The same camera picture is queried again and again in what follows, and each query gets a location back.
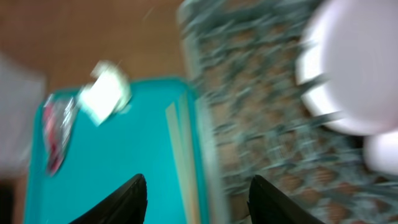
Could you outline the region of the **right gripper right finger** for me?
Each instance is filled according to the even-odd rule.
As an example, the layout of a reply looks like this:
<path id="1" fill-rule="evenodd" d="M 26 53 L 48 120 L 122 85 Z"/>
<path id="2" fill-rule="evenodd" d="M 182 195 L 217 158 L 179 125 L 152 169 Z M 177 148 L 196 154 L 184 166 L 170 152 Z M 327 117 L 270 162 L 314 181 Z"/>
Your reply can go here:
<path id="1" fill-rule="evenodd" d="M 252 224 L 323 224 L 260 175 L 254 175 L 248 209 Z"/>

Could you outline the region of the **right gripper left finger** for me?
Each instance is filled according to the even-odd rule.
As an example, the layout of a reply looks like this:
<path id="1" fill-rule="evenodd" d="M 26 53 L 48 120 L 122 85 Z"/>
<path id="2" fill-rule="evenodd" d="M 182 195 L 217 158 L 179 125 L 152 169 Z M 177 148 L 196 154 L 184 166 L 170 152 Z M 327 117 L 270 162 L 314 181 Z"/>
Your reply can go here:
<path id="1" fill-rule="evenodd" d="M 146 210 L 146 180 L 136 174 L 70 224 L 143 224 Z"/>

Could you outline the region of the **small white pink bowl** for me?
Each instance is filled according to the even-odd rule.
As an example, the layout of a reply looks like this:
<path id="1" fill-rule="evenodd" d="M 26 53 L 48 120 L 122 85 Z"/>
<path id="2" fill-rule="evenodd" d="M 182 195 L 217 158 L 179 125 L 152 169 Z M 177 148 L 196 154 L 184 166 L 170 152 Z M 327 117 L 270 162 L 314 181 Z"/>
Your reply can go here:
<path id="1" fill-rule="evenodd" d="M 397 175 L 397 130 L 366 137 L 364 160 L 369 169 Z"/>

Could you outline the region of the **large white plate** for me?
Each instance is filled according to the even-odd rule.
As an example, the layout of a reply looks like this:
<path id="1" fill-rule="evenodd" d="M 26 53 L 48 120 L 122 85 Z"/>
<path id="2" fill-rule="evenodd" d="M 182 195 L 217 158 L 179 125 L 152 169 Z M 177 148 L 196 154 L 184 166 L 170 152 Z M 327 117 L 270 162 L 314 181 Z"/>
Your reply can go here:
<path id="1" fill-rule="evenodd" d="M 397 128 L 397 0 L 324 1 L 300 42 L 297 82 L 326 78 L 302 97 L 312 115 L 345 134 Z"/>

